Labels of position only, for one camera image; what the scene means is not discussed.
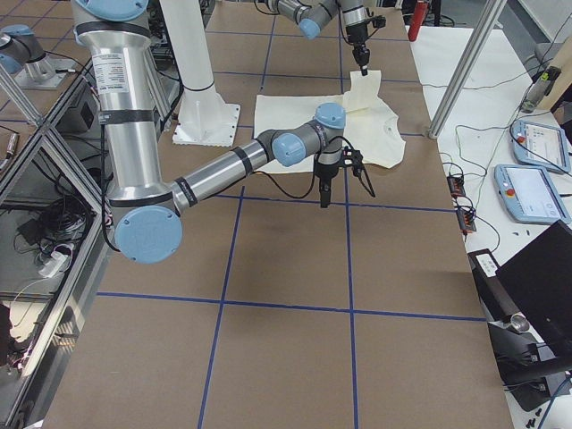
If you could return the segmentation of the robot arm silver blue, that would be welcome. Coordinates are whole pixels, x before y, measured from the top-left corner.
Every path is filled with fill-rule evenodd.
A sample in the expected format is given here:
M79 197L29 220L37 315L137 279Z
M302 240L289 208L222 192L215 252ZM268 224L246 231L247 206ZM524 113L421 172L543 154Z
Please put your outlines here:
M77 42L91 53L98 120L111 155L114 178L107 200L114 242L128 259L140 264L165 260L181 244L185 209L266 164L290 167L313 157L322 188L337 174L346 112L337 103L325 103L295 129L266 130L194 172L165 182L148 79L147 2L75 1L71 7ZM183 86L176 139L232 142L240 107L226 103L216 91L198 3L164 1L161 8Z
M352 47L352 54L363 76L368 74L370 50L366 42L385 26L382 15L374 15L364 1L317 1L308 4L296 0L255 1L255 8L262 14L280 15L294 22L307 39L314 39L335 18L339 19L340 33L344 42Z

